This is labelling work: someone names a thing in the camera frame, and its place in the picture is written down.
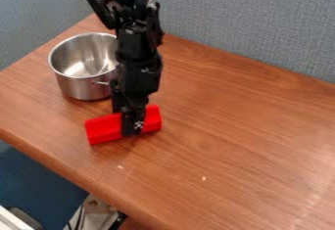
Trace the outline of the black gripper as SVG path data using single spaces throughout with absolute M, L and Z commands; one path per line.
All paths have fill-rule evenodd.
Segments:
M 163 71 L 161 53 L 151 48 L 145 31 L 119 31 L 117 60 L 118 81 L 110 82 L 113 112 L 122 113 L 122 134 L 134 136 L 145 128 L 146 106 L 131 104 L 149 103 L 150 95 L 159 91 Z M 123 95 L 131 104 L 123 104 Z

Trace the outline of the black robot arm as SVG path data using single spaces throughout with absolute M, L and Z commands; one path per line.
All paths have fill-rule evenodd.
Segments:
M 121 114 L 121 132 L 145 128 L 150 96 L 159 91 L 165 32 L 159 0 L 87 0 L 105 26 L 115 31 L 117 78 L 110 82 L 113 110 Z

